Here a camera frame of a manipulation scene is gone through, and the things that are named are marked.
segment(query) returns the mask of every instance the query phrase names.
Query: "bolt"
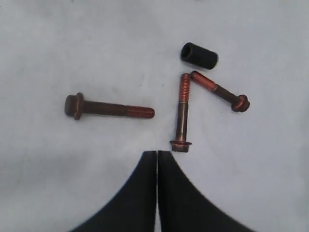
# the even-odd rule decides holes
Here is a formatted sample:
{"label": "bolt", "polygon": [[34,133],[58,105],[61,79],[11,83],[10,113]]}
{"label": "bolt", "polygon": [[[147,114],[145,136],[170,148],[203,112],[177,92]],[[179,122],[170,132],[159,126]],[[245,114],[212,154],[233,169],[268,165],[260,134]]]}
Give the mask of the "bolt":
{"label": "bolt", "polygon": [[82,113],[139,118],[153,118],[155,116],[155,111],[152,108],[85,101],[82,93],[69,95],[64,111],[67,116],[74,117],[75,120],[79,120]]}
{"label": "bolt", "polygon": [[187,139],[187,121],[189,109],[190,74],[183,74],[180,80],[179,103],[177,114],[176,138],[170,141],[172,151],[188,152],[189,143]]}
{"label": "bolt", "polygon": [[220,98],[223,98],[227,102],[231,103],[232,110],[234,112],[245,112],[250,106],[250,102],[248,101],[246,95],[242,94],[236,96],[197,71],[193,71],[191,73],[191,78],[194,82],[213,92]]}

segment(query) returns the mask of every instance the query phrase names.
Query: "black cylindrical spacer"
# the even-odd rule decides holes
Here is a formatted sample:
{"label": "black cylindrical spacer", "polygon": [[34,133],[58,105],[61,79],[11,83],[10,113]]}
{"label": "black cylindrical spacer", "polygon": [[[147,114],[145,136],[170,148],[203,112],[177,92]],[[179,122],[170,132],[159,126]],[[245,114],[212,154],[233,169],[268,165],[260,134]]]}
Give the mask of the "black cylindrical spacer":
{"label": "black cylindrical spacer", "polygon": [[218,54],[193,43],[186,43],[182,48],[181,60],[205,69],[213,69],[218,62]]}

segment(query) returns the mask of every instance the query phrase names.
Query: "bolt head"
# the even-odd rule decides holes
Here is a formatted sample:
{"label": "bolt head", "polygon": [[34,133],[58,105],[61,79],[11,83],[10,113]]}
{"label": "bolt head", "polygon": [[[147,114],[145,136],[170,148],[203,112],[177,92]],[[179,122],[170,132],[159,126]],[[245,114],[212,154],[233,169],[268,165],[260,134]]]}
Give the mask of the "bolt head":
{"label": "bolt head", "polygon": [[84,102],[84,96],[82,93],[76,95],[69,95],[64,105],[64,112],[67,116],[74,117],[75,120],[79,120],[82,116],[82,104]]}
{"label": "bolt head", "polygon": [[248,97],[246,95],[239,95],[240,102],[232,105],[232,110],[234,112],[245,112],[249,106],[250,102],[248,101]]}
{"label": "bolt head", "polygon": [[172,145],[172,151],[187,153],[189,152],[189,146],[192,143],[176,140],[176,141],[170,141],[170,144]]}

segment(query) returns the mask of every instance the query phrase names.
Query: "black curved piece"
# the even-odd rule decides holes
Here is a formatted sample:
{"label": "black curved piece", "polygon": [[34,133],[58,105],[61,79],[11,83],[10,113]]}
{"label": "black curved piece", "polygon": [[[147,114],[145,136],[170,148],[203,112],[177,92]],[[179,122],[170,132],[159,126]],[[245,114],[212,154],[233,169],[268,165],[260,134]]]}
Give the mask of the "black curved piece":
{"label": "black curved piece", "polygon": [[144,152],[115,197],[72,232],[154,232],[156,167],[156,152]]}
{"label": "black curved piece", "polygon": [[162,232],[253,232],[207,200],[184,175],[170,152],[159,151],[158,160]]}

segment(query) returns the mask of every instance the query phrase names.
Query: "bolt thread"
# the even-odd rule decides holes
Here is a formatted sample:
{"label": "bolt thread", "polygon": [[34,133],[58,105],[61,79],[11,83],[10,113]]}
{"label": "bolt thread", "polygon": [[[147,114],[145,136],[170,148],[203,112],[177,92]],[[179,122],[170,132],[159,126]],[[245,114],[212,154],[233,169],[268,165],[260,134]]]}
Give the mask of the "bolt thread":
{"label": "bolt thread", "polygon": [[179,102],[189,102],[190,74],[184,73],[180,80]]}
{"label": "bolt thread", "polygon": [[153,118],[155,116],[155,110],[148,107],[128,105],[126,107],[126,116],[139,117],[139,118]]}
{"label": "bolt thread", "polygon": [[208,89],[211,92],[214,92],[217,88],[217,84],[214,83],[212,80],[208,79],[204,75],[200,74],[197,71],[193,71],[191,73],[191,78],[194,82],[199,84],[200,86],[203,86],[204,88]]}

